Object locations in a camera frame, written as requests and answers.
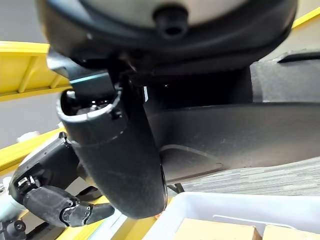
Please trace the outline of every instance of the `yellow metal frame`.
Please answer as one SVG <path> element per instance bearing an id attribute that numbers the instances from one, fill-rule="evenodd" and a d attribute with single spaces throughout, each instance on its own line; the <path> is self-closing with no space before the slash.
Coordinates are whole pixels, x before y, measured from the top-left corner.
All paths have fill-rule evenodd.
<path id="1" fill-rule="evenodd" d="M 62 92 L 69 81 L 47 67 L 45 43 L 0 41 L 0 102 Z"/>
<path id="2" fill-rule="evenodd" d="M 316 9 L 314 9 L 314 10 L 308 12 L 307 14 L 296 19 L 293 22 L 292 28 L 294 29 L 294 28 L 306 23 L 307 21 L 317 17 L 319 14 L 320 14 L 320 7 L 317 7 Z"/>

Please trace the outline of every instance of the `white storage bin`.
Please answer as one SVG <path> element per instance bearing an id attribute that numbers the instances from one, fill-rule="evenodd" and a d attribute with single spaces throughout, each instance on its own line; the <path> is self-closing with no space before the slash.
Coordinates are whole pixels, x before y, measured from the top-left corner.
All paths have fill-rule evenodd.
<path id="1" fill-rule="evenodd" d="M 184 218 L 255 226 L 260 235 L 266 224 L 320 234 L 320 196 L 183 192 L 143 240 L 173 239 Z"/>

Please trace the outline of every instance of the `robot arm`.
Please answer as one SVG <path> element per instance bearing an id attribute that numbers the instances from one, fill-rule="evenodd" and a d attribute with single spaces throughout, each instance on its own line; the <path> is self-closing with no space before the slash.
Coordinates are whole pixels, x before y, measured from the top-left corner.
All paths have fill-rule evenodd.
<path id="1" fill-rule="evenodd" d="M 114 208 L 109 203 L 90 204 L 65 191 L 78 177 L 78 165 L 67 135 L 60 132 L 18 167 L 9 184 L 8 197 L 45 222 L 62 228 L 79 227 L 111 216 Z M 3 216 L 1 221 L 12 219 Z"/>
<path id="2" fill-rule="evenodd" d="M 288 36 L 297 1 L 203 1 L 204 11 L 197 0 L 150 0 L 137 18 L 115 11 L 133 2 L 144 7 L 140 0 L 37 1 L 50 43 L 48 67 L 72 86 L 56 104 L 68 138 L 62 133 L 22 164 L 9 193 L 53 225 L 82 226 L 113 213 L 108 204 L 91 205 L 65 191 L 79 164 L 115 208 L 136 219 L 164 210 L 165 177 L 178 183 L 276 165 L 245 154 L 243 160 L 239 152 L 249 150 L 235 147 L 260 147 L 246 145 L 248 136 L 270 145 L 268 129 L 257 131 L 261 120 L 283 129 L 284 118 L 267 114 L 284 112 L 281 106 L 270 104 L 262 114 L 253 104 L 262 91 L 248 71 Z M 147 104 L 143 87 L 150 90 Z M 250 119 L 239 126 L 234 115 L 244 111 Z M 234 143 L 224 144 L 226 137 Z"/>

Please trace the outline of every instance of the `black cylindrical joint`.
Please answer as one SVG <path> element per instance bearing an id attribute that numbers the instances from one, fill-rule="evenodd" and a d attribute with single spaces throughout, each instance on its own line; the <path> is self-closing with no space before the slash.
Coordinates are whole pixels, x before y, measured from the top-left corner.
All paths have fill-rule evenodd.
<path id="1" fill-rule="evenodd" d="M 81 165 L 110 203 L 140 219 L 164 210 L 167 189 L 159 152 L 142 103 L 133 90 L 116 88 L 117 96 L 90 112 L 69 112 L 67 92 L 57 102 Z"/>
<path id="2" fill-rule="evenodd" d="M 24 233 L 25 230 L 26 230 L 26 224 L 21 220 L 16 220 L 14 222 L 11 222 L 6 227 L 7 233 L 12 237 L 17 237 L 21 235 L 21 233 Z"/>
<path id="3" fill-rule="evenodd" d="M 153 19 L 156 30 L 164 39 L 180 39 L 188 32 L 188 12 L 182 6 L 162 7 L 153 14 Z"/>

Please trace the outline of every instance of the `screw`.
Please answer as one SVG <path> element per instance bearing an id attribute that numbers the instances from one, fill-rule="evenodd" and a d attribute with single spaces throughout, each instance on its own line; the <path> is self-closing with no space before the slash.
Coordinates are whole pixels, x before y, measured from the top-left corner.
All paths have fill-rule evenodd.
<path id="1" fill-rule="evenodd" d="M 15 228 L 21 230 L 24 226 L 21 223 L 18 223 Z"/>

